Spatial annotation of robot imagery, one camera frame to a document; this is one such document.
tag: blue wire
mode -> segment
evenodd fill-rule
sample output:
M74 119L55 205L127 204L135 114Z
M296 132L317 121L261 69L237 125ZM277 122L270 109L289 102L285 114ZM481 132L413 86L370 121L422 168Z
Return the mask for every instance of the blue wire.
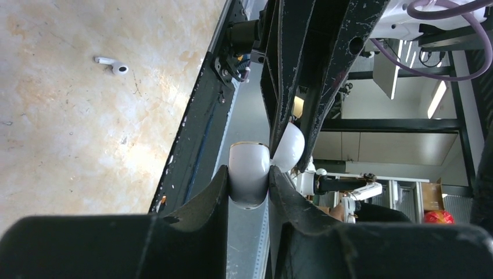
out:
M193 188L193 185L195 182L195 177L197 176L197 172L199 170L199 164L200 164L200 161L202 159L202 154L203 154L203 150L205 147L205 140L207 139L207 136L209 135L210 125L212 123L212 117L214 116L214 111L216 110L216 106L217 106L217 102L214 102L214 106L212 108L212 113L210 114L209 121L207 122L207 126L205 127L205 133L204 133L203 138L202 138L201 146L199 149L199 154L198 154L197 160L195 161L195 164L194 164L194 172L192 173L190 183L188 184L187 195L185 196L185 200L183 201L183 204L187 203L188 200L190 199L190 194L192 192L192 188Z

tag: scratched black metal bar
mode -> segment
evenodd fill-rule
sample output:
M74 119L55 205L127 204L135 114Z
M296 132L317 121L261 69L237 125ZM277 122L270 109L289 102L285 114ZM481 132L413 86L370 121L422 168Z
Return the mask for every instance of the scratched black metal bar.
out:
M279 18L279 0L274 0L275 5L272 10L269 37L267 39L267 48L265 50L265 61L260 77L260 88L262 90L263 101L267 113L269 126L272 129L274 119L276 118L277 94L279 92L279 78L277 69L277 35L278 35L278 18Z
M300 128L305 136L305 151L297 165L301 171L308 165L321 126L337 91L347 79L351 66L388 3L389 0L349 1L339 30L334 33L331 51L323 60L323 75L321 80L318 80L322 84L321 89L309 88L303 107Z
M302 52L316 0L281 0L279 3L277 113L270 133L273 156L290 120L301 73Z

